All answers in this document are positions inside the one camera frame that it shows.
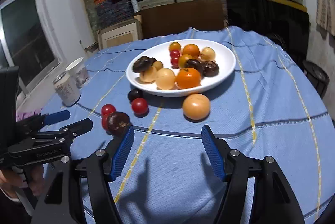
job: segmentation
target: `white window frame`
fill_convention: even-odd
[[[10,3],[14,2],[16,0],[1,0],[0,1],[0,11]],[[46,9],[46,3],[45,0],[35,0],[36,3],[36,10],[39,16],[39,20],[42,26],[42,30],[44,32],[44,35],[46,37],[46,40],[49,44],[49,47],[55,57],[55,60],[52,61],[49,65],[47,65],[34,79],[25,86],[22,79],[19,79],[19,85],[22,90],[22,92],[17,97],[17,105],[20,105],[25,97],[36,87],[36,85],[41,82],[44,78],[48,76],[48,74],[56,67],[60,66],[62,62],[64,62],[65,56],[63,52],[61,51],[61,48],[59,46],[59,43],[57,41],[57,38],[54,33],[54,29],[51,25],[50,17],[48,14],[48,11]],[[9,66],[14,66],[13,59],[11,58],[6,38],[4,34],[4,29],[2,25],[2,19],[1,19],[1,13],[0,13],[0,43],[2,45],[5,57],[7,59],[7,62]]]

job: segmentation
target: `pale yellow fruit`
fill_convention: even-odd
[[[153,65],[153,67],[156,68],[157,71],[161,70],[163,68],[163,63],[160,62],[160,61],[155,61],[152,65]]]
[[[140,80],[144,83],[153,83],[156,78],[156,73],[156,68],[150,66],[147,70],[140,72]]]
[[[210,47],[205,47],[201,51],[200,57],[203,61],[213,61],[215,59],[215,51]]]
[[[183,112],[190,119],[204,119],[209,111],[210,101],[202,94],[189,95],[183,102]]]
[[[169,68],[162,68],[156,73],[156,84],[161,90],[171,90],[175,86],[175,73]]]

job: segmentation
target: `tablecloth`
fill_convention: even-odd
[[[211,101],[210,115],[204,121],[190,122],[181,109],[184,97],[146,94],[149,114],[136,117],[127,99],[132,89],[125,76],[127,65],[152,46],[188,38],[221,43],[237,58],[234,72],[204,92]],[[204,224],[214,220],[226,184],[214,176],[202,145],[201,128],[206,124],[246,156],[263,159],[272,155],[306,223],[313,223],[333,196],[335,132],[331,118],[300,68],[268,38],[238,27],[212,32],[190,28],[103,49],[86,61],[86,67],[90,80],[81,89],[77,104],[66,108],[55,94],[42,110],[68,109],[71,118],[45,130],[58,130],[89,117],[92,131],[76,138],[71,146],[72,158],[77,159],[104,148],[113,138],[101,127],[104,104],[111,103],[130,116],[135,141],[122,175],[110,183],[124,223]],[[94,223],[84,179],[82,188],[86,219]],[[241,223],[248,223],[252,199],[253,179],[249,179]]]

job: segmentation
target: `red cherry tomato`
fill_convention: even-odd
[[[175,49],[175,50],[172,50],[171,52],[170,52],[170,57],[180,57],[180,52],[177,50],[177,49]]]
[[[136,98],[131,103],[131,108],[135,114],[142,115],[148,111],[148,103],[144,98]]]
[[[179,56],[174,56],[171,58],[171,64],[172,67],[178,68],[178,60],[179,60]]]
[[[104,130],[108,131],[108,116],[109,116],[109,113],[108,114],[105,114],[102,118],[101,118],[101,125],[103,127]]]
[[[109,114],[109,113],[112,113],[112,112],[115,112],[115,111],[116,111],[116,109],[112,104],[105,104],[101,108],[101,115],[104,116],[105,114]]]

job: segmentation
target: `white paper cup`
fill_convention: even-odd
[[[83,59],[83,57],[76,59],[65,69],[76,80],[78,87],[83,87],[85,82],[89,80]]]

